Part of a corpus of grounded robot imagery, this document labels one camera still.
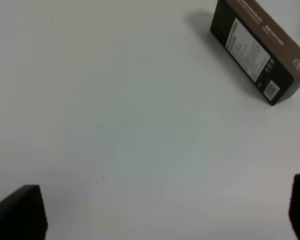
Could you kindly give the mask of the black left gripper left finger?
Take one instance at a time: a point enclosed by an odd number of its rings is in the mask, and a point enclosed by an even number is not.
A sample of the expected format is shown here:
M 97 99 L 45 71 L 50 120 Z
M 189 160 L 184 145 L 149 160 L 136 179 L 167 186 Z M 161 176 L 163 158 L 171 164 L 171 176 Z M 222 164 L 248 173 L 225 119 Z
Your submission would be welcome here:
M 0 201 L 0 240 L 45 240 L 47 230 L 39 185 L 24 185 Z

